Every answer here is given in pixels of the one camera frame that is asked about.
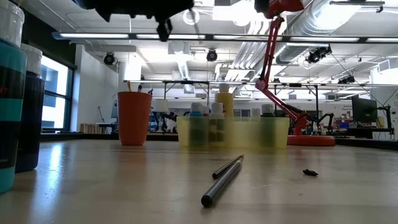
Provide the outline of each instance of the clear plastic bin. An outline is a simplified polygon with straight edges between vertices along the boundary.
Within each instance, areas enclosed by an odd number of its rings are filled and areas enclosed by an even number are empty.
[[[285,149],[288,118],[225,118],[224,142],[209,142],[209,117],[177,117],[178,141],[182,148]]]

